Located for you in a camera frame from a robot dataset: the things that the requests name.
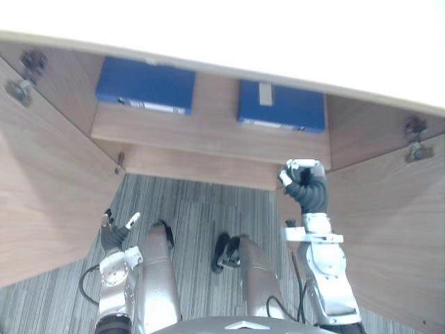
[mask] striped gray carpet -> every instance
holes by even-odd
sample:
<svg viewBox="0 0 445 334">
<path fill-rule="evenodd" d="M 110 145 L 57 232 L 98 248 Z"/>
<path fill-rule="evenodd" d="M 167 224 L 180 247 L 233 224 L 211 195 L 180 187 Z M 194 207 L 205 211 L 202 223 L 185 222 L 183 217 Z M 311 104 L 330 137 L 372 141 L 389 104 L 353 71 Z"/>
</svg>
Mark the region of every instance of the striped gray carpet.
<svg viewBox="0 0 445 334">
<path fill-rule="evenodd" d="M 184 319 L 245 314 L 240 271 L 224 270 L 219 276 L 210 271 L 213 246 L 222 231 L 246 233 L 265 250 L 280 278 L 286 306 L 295 310 L 296 280 L 289 251 L 280 239 L 273 192 L 127 175 L 112 211 L 120 224 L 134 212 L 142 214 L 127 246 L 140 245 L 159 218 L 170 224 L 176 242 L 172 261 Z M 77 282 L 81 273 L 103 256 L 96 242 L 85 260 L 0 289 L 0 334 L 93 333 L 97 309 L 82 298 Z M 99 274 L 90 274 L 85 286 L 98 299 Z M 313 322 L 310 307 L 305 305 Z M 367 310 L 362 313 L 368 334 L 418 333 Z"/>
</svg>

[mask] metal hinge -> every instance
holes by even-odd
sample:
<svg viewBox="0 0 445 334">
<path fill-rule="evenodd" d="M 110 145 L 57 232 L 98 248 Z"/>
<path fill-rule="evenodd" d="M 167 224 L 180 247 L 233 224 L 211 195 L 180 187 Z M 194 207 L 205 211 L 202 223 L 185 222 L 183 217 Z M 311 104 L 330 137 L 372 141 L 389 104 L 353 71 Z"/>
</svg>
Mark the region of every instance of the metal hinge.
<svg viewBox="0 0 445 334">
<path fill-rule="evenodd" d="M 124 160 L 125 160 L 125 153 L 123 153 L 123 152 L 119 152 L 119 155 L 118 155 L 118 164 L 117 164 L 117 166 L 114 168 L 114 173 L 115 173 L 116 175 L 119 175 L 120 170 L 122 169 L 122 165 L 123 165 L 123 163 L 124 163 Z"/>
<path fill-rule="evenodd" d="M 25 67 L 21 81 L 8 81 L 6 92 L 19 101 L 23 106 L 31 104 L 31 89 L 37 84 L 47 65 L 47 57 L 37 50 L 24 51 L 20 62 Z"/>
<path fill-rule="evenodd" d="M 405 123 L 405 136 L 410 144 L 410 151 L 405 155 L 407 163 L 432 158 L 434 149 L 428 148 L 421 143 L 421 135 L 428 131 L 426 120 L 416 116 L 407 118 Z"/>
</svg>

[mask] blue box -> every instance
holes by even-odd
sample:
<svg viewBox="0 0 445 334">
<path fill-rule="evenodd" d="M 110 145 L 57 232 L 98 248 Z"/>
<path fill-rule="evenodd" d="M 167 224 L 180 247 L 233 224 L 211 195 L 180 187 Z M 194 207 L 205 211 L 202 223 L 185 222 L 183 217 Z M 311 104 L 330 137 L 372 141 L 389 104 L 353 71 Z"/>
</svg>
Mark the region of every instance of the blue box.
<svg viewBox="0 0 445 334">
<path fill-rule="evenodd" d="M 254 81 L 241 81 L 239 122 L 324 132 L 324 94 L 272 85 L 271 96 L 266 92 L 266 101 L 271 105 L 260 105 L 259 85 Z"/>
<path fill-rule="evenodd" d="M 191 114 L 195 73 L 106 57 L 96 88 L 100 102 Z"/>
</svg>

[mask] white label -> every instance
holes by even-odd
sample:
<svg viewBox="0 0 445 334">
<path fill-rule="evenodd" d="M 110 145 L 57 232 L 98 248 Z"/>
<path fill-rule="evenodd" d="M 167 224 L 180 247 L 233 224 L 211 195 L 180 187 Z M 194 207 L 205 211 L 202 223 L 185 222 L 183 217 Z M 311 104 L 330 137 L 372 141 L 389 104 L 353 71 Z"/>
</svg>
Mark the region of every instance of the white label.
<svg viewBox="0 0 445 334">
<path fill-rule="evenodd" d="M 272 106 L 272 84 L 266 82 L 259 83 L 259 105 L 260 106 Z"/>
</svg>

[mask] wooden cabinet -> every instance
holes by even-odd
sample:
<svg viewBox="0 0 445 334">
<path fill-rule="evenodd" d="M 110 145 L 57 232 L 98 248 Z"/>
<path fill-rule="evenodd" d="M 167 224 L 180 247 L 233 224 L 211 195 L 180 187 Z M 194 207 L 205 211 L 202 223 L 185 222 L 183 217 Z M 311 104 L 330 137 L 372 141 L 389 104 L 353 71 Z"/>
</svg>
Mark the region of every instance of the wooden cabinet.
<svg viewBox="0 0 445 334">
<path fill-rule="evenodd" d="M 0 42 L 0 87 L 19 80 L 32 48 Z M 120 152 L 128 173 L 268 190 L 287 159 L 317 158 L 359 303 L 425 333 L 445 326 L 445 119 L 417 114 L 435 156 L 406 164 L 410 110 L 328 95 L 322 134 L 242 125 L 240 78 L 208 72 L 197 74 L 190 117 L 98 104 L 103 54 L 37 48 L 49 61 L 31 106 L 0 89 L 0 285 L 86 254 L 125 173 L 113 172 Z M 290 198 L 279 204 L 282 218 L 299 217 Z"/>
</svg>

